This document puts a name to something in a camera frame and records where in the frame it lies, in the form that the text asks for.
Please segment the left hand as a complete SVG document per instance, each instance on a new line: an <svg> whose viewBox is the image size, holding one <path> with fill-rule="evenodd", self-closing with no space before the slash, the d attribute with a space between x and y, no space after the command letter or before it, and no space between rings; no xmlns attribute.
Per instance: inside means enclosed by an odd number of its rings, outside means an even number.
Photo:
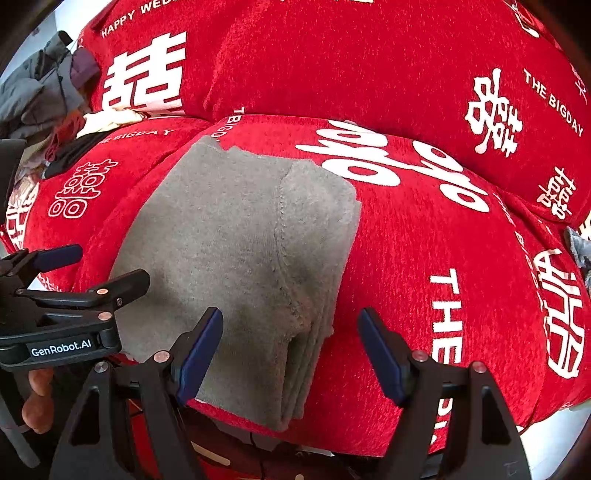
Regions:
<svg viewBox="0 0 591 480"><path fill-rule="evenodd" d="M31 394L22 408L25 424L37 434L47 433L54 419L52 380L54 370L44 368L28 372Z"/></svg>

